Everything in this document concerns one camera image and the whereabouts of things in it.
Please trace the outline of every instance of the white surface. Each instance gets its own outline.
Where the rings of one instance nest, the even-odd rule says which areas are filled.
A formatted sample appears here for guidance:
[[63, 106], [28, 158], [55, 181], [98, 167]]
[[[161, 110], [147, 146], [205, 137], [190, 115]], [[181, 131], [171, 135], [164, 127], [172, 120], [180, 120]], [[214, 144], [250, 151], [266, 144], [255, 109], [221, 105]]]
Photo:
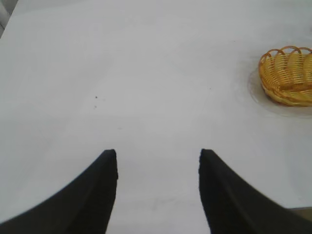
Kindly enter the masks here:
[[271, 48], [311, 47], [311, 12], [309, 0], [20, 0], [0, 40], [0, 220], [110, 148], [108, 233], [207, 233], [201, 148], [281, 205], [311, 206], [312, 111], [271, 103], [256, 74]]

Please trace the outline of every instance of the yellow wicker basket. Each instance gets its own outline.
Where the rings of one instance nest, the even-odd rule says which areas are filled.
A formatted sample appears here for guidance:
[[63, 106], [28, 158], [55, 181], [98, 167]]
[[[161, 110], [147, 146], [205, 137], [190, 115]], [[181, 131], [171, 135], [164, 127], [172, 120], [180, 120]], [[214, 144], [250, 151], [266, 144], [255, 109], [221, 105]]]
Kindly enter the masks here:
[[275, 101], [312, 106], [311, 49], [286, 46], [269, 50], [259, 61], [259, 74], [264, 91]]

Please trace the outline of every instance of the white table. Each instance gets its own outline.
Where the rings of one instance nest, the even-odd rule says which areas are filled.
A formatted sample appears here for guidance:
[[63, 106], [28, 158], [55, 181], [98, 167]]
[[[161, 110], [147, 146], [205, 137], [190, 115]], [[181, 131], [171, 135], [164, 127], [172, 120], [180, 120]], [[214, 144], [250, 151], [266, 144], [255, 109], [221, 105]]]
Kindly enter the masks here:
[[260, 56], [312, 45], [310, 0], [19, 0], [0, 39], [0, 221], [105, 149], [108, 233], [207, 233], [201, 148], [285, 207], [312, 205], [312, 110], [263, 95]]

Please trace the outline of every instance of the woven basket weave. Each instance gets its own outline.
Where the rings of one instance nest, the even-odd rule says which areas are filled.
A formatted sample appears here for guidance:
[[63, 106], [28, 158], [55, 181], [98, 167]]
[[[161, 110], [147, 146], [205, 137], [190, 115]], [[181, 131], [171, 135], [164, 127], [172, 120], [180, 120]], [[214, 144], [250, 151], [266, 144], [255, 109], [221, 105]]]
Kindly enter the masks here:
[[259, 61], [259, 74], [265, 93], [275, 101], [312, 106], [311, 49], [286, 46], [269, 50]]

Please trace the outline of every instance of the wicker basket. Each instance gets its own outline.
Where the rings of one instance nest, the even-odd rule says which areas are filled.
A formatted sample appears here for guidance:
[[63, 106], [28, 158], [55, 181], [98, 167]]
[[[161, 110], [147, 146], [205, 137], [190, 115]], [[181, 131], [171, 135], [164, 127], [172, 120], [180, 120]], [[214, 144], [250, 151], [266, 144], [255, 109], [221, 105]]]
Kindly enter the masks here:
[[259, 61], [259, 74], [265, 93], [275, 101], [312, 106], [311, 49], [286, 46], [269, 50]]

